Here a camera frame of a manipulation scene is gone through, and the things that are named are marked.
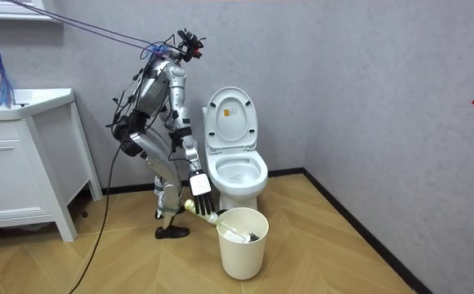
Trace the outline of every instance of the gray wall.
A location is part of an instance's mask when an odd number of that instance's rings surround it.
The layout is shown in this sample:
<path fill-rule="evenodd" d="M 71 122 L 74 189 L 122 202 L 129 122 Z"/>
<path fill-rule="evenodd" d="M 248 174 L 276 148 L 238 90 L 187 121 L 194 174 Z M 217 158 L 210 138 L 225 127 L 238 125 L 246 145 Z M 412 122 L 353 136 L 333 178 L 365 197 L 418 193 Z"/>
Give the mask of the gray wall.
<path fill-rule="evenodd" d="M 194 135 L 203 146 L 201 107 L 212 94 L 224 86 L 241 87 L 256 105 L 258 151 L 270 170 L 301 167 L 304 161 L 307 115 L 300 100 L 315 95 L 316 85 L 307 81 L 320 67 L 302 57 L 320 40 L 317 7 L 322 3 L 56 1 L 62 15 L 152 41 L 185 27 L 207 36 L 204 57 L 185 64 Z M 118 143 L 104 125 L 114 110 L 111 98 L 144 65 L 140 50 L 61 24 L 27 21 L 0 21 L 0 48 L 17 88 L 75 89 L 106 186 Z M 139 158 L 120 156 L 116 167 L 113 186 L 153 182 Z"/>
<path fill-rule="evenodd" d="M 327 1 L 305 167 L 435 293 L 474 293 L 474 1 Z"/>

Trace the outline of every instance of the humanoid robot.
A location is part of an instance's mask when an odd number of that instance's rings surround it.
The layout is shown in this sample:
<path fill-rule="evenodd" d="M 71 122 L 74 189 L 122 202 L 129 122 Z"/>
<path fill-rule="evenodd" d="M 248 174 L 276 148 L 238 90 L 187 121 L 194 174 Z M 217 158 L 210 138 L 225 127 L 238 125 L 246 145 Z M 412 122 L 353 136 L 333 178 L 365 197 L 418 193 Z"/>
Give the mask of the humanoid robot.
<path fill-rule="evenodd" d="M 182 39 L 178 47 L 165 42 L 153 47 L 146 67 L 134 77 L 135 81 L 141 76 L 131 96 L 133 110 L 116 120 L 113 132 L 125 154 L 131 157 L 140 155 L 158 174 L 154 180 L 155 193 L 159 196 L 155 216 L 163 216 L 163 226 L 155 231 L 156 238 L 182 238 L 190 233 L 188 228 L 172 224 L 175 215 L 184 211 L 177 160 L 186 161 L 190 168 L 189 182 L 196 212 L 204 215 L 215 211 L 208 176 L 202 170 L 197 142 L 192 136 L 190 112 L 184 106 L 186 71 L 181 67 L 182 60 L 188 62 L 192 57 L 198 59 L 202 56 L 199 49 L 203 48 L 203 39 L 186 29 L 177 34 Z M 172 146 L 152 128 L 158 116 L 169 130 Z M 185 157 L 171 159 L 177 147 L 185 150 Z"/>

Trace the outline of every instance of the white trash can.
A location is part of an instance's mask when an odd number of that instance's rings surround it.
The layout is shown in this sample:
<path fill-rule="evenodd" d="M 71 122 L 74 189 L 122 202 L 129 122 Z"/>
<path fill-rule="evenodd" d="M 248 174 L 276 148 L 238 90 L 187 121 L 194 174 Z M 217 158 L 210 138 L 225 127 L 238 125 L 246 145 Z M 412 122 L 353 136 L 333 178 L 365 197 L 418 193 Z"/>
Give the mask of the white trash can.
<path fill-rule="evenodd" d="M 222 267 L 226 273 L 239 280 L 253 278 L 262 266 L 269 229 L 268 220 L 260 212 L 245 207 L 230 209 L 220 218 L 241 234 L 254 233 L 259 237 L 257 241 L 251 243 L 237 243 L 224 237 L 227 231 L 225 227 L 217 226 Z"/>

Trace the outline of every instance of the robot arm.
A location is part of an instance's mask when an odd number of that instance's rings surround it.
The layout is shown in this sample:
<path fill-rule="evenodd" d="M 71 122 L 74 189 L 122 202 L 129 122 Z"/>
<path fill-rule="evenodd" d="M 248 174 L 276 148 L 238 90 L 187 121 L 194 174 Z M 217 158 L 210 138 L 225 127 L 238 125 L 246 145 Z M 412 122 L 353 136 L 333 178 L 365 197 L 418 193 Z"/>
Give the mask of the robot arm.
<path fill-rule="evenodd" d="M 188 160 L 190 171 L 201 170 L 199 154 L 197 152 L 197 142 L 192 136 L 190 111 L 184 106 L 186 94 L 186 72 L 179 65 L 168 65 L 164 69 L 169 83 L 169 100 L 172 107 L 173 126 L 176 136 L 180 140 L 182 148 L 185 150 L 186 160 Z"/>

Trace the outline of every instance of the toilet lid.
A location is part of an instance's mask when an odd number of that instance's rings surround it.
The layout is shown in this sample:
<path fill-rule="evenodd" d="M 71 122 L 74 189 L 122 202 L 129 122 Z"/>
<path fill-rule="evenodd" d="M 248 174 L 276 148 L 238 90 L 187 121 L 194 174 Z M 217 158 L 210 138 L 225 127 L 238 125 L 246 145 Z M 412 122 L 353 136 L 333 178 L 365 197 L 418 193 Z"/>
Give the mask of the toilet lid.
<path fill-rule="evenodd" d="M 252 100 L 238 87 L 224 87 L 213 94 L 205 118 L 206 142 L 211 149 L 257 146 L 257 114 Z"/>

